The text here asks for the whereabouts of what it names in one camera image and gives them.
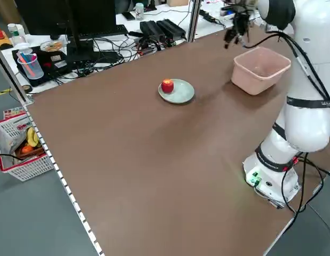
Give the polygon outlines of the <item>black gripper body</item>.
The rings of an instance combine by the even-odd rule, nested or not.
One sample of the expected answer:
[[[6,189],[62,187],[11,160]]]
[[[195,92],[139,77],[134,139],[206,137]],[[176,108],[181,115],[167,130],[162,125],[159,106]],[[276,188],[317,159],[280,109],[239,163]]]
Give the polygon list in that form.
[[[235,11],[233,17],[233,26],[231,29],[232,35],[245,35],[249,34],[249,18],[251,11]]]

